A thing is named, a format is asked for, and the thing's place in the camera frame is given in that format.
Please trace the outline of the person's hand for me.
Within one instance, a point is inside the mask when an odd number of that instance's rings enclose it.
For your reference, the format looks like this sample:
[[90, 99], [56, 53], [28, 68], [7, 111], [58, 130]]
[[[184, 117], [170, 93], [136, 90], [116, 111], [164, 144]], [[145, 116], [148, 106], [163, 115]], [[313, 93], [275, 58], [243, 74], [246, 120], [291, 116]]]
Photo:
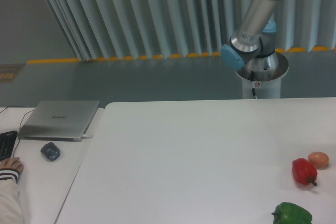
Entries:
[[19, 157], [6, 158], [1, 161], [1, 170], [15, 170], [19, 174], [24, 170], [24, 164]]

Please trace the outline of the forearm in white sleeve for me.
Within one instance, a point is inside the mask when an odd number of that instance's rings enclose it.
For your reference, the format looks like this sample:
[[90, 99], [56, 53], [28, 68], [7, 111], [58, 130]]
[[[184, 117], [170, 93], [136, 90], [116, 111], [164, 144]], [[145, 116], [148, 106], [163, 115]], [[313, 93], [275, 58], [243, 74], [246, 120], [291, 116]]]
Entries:
[[1, 168], [1, 223], [24, 223], [17, 185], [18, 171]]

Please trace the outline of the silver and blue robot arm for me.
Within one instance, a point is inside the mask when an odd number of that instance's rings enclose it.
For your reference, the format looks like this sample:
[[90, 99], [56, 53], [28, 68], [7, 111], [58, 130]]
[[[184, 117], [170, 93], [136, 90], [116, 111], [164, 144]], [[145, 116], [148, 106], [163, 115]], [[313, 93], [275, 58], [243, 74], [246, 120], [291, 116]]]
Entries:
[[220, 56], [233, 69], [239, 70], [255, 58], [275, 52], [276, 24], [268, 22], [279, 0], [253, 0], [240, 27], [220, 50]]

